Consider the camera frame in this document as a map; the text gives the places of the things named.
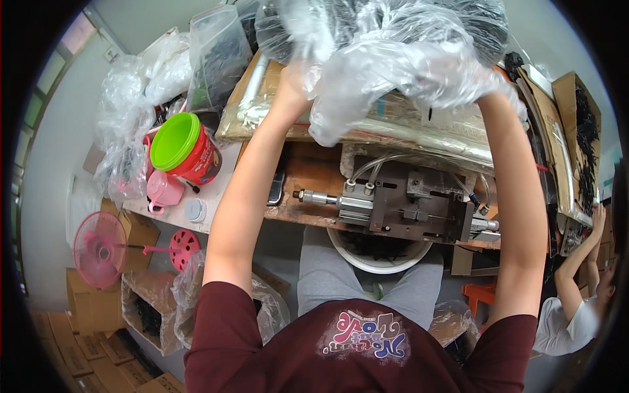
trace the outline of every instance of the white countertop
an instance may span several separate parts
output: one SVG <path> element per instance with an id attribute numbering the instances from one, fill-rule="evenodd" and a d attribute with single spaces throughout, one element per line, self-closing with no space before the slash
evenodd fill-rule
<path id="1" fill-rule="evenodd" d="M 223 163 L 221 164 L 221 170 L 218 172 L 216 178 L 208 184 L 199 185 L 198 187 L 201 190 L 199 194 L 195 194 L 192 187 L 185 184 L 186 190 L 179 204 L 176 206 L 166 206 L 164 213 L 160 216 L 148 212 L 148 201 L 146 197 L 125 201 L 123 208 L 181 228 L 201 233 L 209 233 L 218 203 L 221 201 L 223 193 L 227 188 L 227 183 L 229 183 L 234 168 L 236 167 L 236 161 L 238 160 L 241 146 L 242 143 L 232 143 L 227 147 L 219 148 L 223 157 Z M 205 219 L 200 223 L 188 221 L 184 213 L 186 201 L 192 198 L 199 198 L 206 204 L 207 213 Z"/>

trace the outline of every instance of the gray pants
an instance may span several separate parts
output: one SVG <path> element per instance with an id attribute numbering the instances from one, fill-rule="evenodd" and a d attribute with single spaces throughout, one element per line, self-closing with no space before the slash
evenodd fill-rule
<path id="1" fill-rule="evenodd" d="M 364 299 L 394 309 L 428 330 L 441 289 L 443 257 L 430 251 L 380 301 L 363 292 L 352 266 L 332 245 L 327 230 L 307 226 L 299 261 L 299 316 L 332 300 Z"/>

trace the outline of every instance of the electrical outlet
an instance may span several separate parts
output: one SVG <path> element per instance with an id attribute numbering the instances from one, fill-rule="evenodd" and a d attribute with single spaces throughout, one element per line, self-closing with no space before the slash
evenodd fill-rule
<path id="1" fill-rule="evenodd" d="M 107 49 L 107 52 L 103 55 L 103 57 L 110 63 L 113 63 L 114 59 L 118 56 L 118 52 L 113 47 Z"/>

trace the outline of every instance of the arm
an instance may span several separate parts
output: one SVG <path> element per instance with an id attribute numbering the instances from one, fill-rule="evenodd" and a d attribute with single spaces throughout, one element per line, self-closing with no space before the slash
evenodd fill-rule
<path id="1" fill-rule="evenodd" d="M 564 308 L 568 322 L 572 321 L 575 313 L 583 301 L 579 287 L 574 282 L 574 275 L 579 270 L 583 260 L 592 254 L 594 248 L 600 243 L 605 225 L 605 208 L 598 206 L 592 216 L 594 229 L 587 239 L 581 243 L 576 250 L 572 251 L 562 265 L 555 272 L 555 285 L 557 286 L 557 297 Z M 594 269 L 596 269 L 596 282 L 598 283 L 598 270 L 596 268 L 596 257 L 594 257 Z"/>
<path id="2" fill-rule="evenodd" d="M 596 246 L 590 251 L 587 255 L 587 289 L 589 291 L 588 296 L 592 297 L 594 295 L 594 290 L 598 285 L 601 277 L 598 274 L 598 265 L 596 265 L 596 260 L 598 259 L 598 251 L 601 248 L 601 239 L 599 238 L 598 242 L 596 242 Z"/>
<path id="3" fill-rule="evenodd" d="M 506 97 L 478 100 L 494 160 L 500 207 L 501 256 L 487 327 L 517 314 L 537 317 L 546 261 L 546 206 L 533 152 Z"/>
<path id="4" fill-rule="evenodd" d="M 252 295 L 253 249 L 273 175 L 288 129 L 308 106 L 303 94 L 291 87 L 288 75 L 284 69 L 271 109 L 255 130 L 218 205 L 209 232 L 203 285 L 229 282 Z"/>

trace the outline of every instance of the maroon t-shirt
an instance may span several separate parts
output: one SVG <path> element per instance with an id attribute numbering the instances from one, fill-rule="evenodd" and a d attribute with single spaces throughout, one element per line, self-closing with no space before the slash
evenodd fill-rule
<path id="1" fill-rule="evenodd" d="M 235 285 L 204 285 L 194 318 L 188 393 L 521 392 L 537 328 L 530 315 L 494 323 L 460 368 L 416 323 L 361 299 L 323 303 L 264 347 Z"/>

